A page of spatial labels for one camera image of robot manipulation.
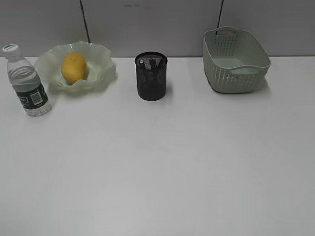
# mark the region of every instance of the green label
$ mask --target green label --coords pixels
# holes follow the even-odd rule
[[[12,48],[14,46],[14,44],[9,44],[9,45],[6,45],[3,49],[9,49],[9,48]]]
[[[44,90],[43,85],[40,83],[40,85],[29,92],[17,92],[23,107],[25,109],[33,110],[36,108],[39,108],[46,104],[48,101],[47,94]]]

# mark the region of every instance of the water bottle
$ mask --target water bottle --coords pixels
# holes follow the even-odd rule
[[[5,58],[8,59],[9,80],[26,113],[36,117],[49,112],[52,106],[38,73],[32,64],[22,56],[19,46],[9,44],[4,46],[2,51]]]

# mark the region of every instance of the yellow fruit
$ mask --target yellow fruit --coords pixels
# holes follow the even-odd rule
[[[74,84],[78,80],[82,80],[87,70],[87,63],[78,53],[69,53],[63,59],[61,73],[65,80]]]

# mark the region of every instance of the pen holder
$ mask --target pen holder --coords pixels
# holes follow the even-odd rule
[[[138,94],[144,100],[157,101],[166,93],[167,58],[161,53],[146,52],[135,59]]]

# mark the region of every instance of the pale green bowl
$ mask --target pale green bowl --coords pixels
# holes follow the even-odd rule
[[[72,85],[63,78],[61,73],[63,59],[71,52],[81,54],[87,62],[84,79]],[[41,80],[68,91],[93,89],[116,79],[116,66],[110,58],[110,51],[94,43],[76,42],[56,46],[39,56],[34,66]]]

